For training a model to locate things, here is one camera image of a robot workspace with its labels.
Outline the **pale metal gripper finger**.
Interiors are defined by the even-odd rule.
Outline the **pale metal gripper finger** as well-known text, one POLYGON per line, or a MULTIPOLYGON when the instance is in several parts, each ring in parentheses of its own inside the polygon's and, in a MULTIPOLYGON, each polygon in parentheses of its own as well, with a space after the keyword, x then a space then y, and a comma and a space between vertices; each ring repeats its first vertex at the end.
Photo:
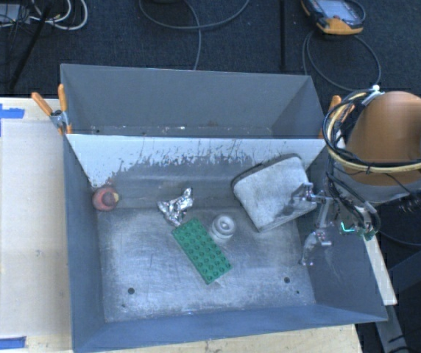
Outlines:
POLYGON ((299 264, 302 266, 312 266, 314 264, 312 260, 313 253, 316 248, 327 248, 333 245, 333 241, 328 237, 326 229, 315 229, 308 234, 306 237, 302 254, 299 259, 299 264))
POLYGON ((290 205, 301 213, 308 213, 325 203, 325 196, 313 192, 311 182, 302 183, 291 193, 290 205))

